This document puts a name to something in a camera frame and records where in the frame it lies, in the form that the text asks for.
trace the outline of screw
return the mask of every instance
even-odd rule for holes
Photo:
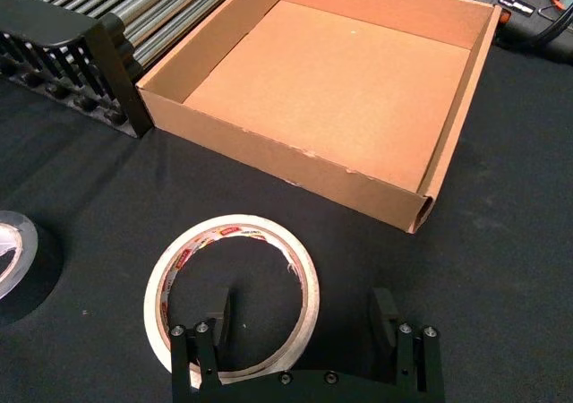
[[[433,327],[427,327],[423,330],[423,334],[425,334],[429,338],[435,338],[436,336],[438,336],[438,331],[436,331],[436,329],[434,329]]]
[[[181,336],[184,333],[183,327],[180,325],[176,325],[173,329],[171,329],[172,336]]]
[[[293,375],[287,372],[281,373],[278,377],[278,380],[283,385],[288,385],[290,382],[293,381]]]
[[[335,383],[338,382],[338,375],[334,372],[327,372],[324,375],[324,381],[326,381],[326,383],[330,385],[334,385]]]
[[[207,325],[205,322],[202,322],[196,328],[198,333],[205,333],[205,332],[207,332],[208,329],[209,329],[209,325]]]
[[[404,334],[410,334],[412,332],[412,327],[410,327],[408,324],[404,323],[402,325],[400,325],[398,327],[400,329],[400,331],[402,331]]]

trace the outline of power tool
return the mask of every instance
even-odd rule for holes
[[[503,7],[496,43],[573,64],[573,4],[560,0],[478,0]]]

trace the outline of black tablecloth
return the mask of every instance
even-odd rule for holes
[[[416,236],[171,134],[134,140],[1,81],[0,210],[50,230],[65,263],[46,302],[0,330],[0,401],[169,401],[143,327],[145,287],[176,236],[228,213],[277,221],[313,257],[321,313],[297,368],[373,377],[382,360],[366,299],[384,286],[407,318],[441,330],[449,401],[571,401],[572,70],[492,50]],[[221,245],[174,290],[193,317],[210,288],[233,287],[229,364],[268,355],[298,314],[298,284],[275,257]]]

